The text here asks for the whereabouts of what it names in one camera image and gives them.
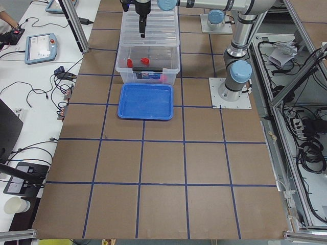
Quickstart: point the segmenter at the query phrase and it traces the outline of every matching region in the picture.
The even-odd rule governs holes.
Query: brown cardboard surface
[[[209,35],[202,33],[181,33],[181,51],[183,53],[206,53],[211,54]]]
[[[214,76],[211,55],[182,54],[183,77],[212,78]]]
[[[214,54],[224,54],[230,45],[233,35],[210,35]]]
[[[137,186],[96,185],[85,238],[135,236]]]
[[[69,105],[60,138],[99,139],[106,106]]]
[[[174,117],[169,121],[147,121],[145,140],[183,140],[182,109],[174,108]]]
[[[219,110],[185,108],[184,118],[187,141],[223,141]]]
[[[103,132],[104,139],[142,139],[143,122],[117,116],[118,106],[109,106]]]
[[[90,48],[116,50],[118,48],[119,30],[92,30],[88,41]]]
[[[290,0],[299,19],[302,22],[327,22],[325,0]]]
[[[186,144],[188,183],[230,184],[224,144]]]
[[[183,79],[184,105],[212,106],[208,79]]]
[[[47,184],[33,229],[39,239],[81,238],[90,185]]]
[[[92,181],[99,141],[58,142],[48,181]]]
[[[191,186],[188,192],[194,239],[238,239],[230,187]]]
[[[123,85],[123,79],[121,77],[113,77],[111,90],[110,90],[110,104],[118,104],[121,96],[121,90]]]
[[[116,51],[90,50],[84,55],[79,73],[111,75]]]
[[[202,33],[200,15],[194,15],[194,16],[180,15],[179,21],[180,21],[179,29],[181,32]]]
[[[93,24],[93,29],[117,29],[122,25],[122,13],[98,12]]]
[[[222,55],[214,55],[215,72],[217,78],[227,77],[224,57]]]
[[[287,223],[276,188],[235,187],[234,193],[243,239],[283,239]]]
[[[179,9],[186,53],[174,117],[125,120],[113,69],[121,4],[101,1],[90,38],[98,50],[85,55],[72,98],[85,105],[69,105],[34,224],[39,238],[282,238],[286,219],[253,98],[252,110],[211,108],[207,78],[226,76],[231,37],[210,43],[200,34],[204,10]]]
[[[111,77],[78,75],[71,102],[107,103],[110,82]]]
[[[122,12],[123,8],[122,8],[122,4],[120,3],[120,1],[101,1],[98,11],[99,12],[102,12],[102,11]]]
[[[327,40],[327,23],[302,23],[315,48],[320,48]]]
[[[273,185],[276,183],[265,144],[229,144],[227,149],[234,184]],[[253,178],[253,173],[260,174]]]
[[[140,142],[103,141],[101,143],[96,181],[138,182],[140,153]]]
[[[186,239],[185,188],[142,186],[139,238]]]
[[[259,116],[254,109],[223,109],[222,115],[227,141],[265,142]]]
[[[145,142],[143,183],[184,183],[182,143]]]

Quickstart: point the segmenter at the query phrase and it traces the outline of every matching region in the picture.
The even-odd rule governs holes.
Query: plastic bin lid
[[[118,116],[128,119],[170,120],[174,115],[174,89],[166,84],[126,83]]]
[[[151,1],[151,13],[148,14],[145,38],[139,33],[139,15],[135,6],[123,13],[120,45],[121,46],[179,46],[179,25],[177,9],[161,10],[156,1]]]

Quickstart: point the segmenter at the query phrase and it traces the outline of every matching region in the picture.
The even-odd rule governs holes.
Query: label on bin
[[[161,73],[135,72],[137,79],[160,79]]]

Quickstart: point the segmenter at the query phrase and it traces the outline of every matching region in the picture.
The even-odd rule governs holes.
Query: clear plastic storage bin
[[[145,38],[138,31],[139,15],[134,5],[123,13],[120,45],[115,69],[124,83],[157,83],[173,85],[180,71],[179,28],[176,10],[162,11],[151,2]],[[150,63],[144,64],[141,59]],[[127,65],[131,59],[133,68]]]

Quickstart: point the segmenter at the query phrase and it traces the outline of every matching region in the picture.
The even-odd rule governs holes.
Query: blue joint cap
[[[218,9],[210,10],[208,14],[208,20],[211,24],[220,24],[225,19],[225,14],[223,11]]]
[[[164,11],[170,11],[177,5],[177,0],[157,0],[158,7]]]
[[[237,83],[246,83],[252,75],[252,66],[245,60],[236,61],[230,69],[230,75]]]

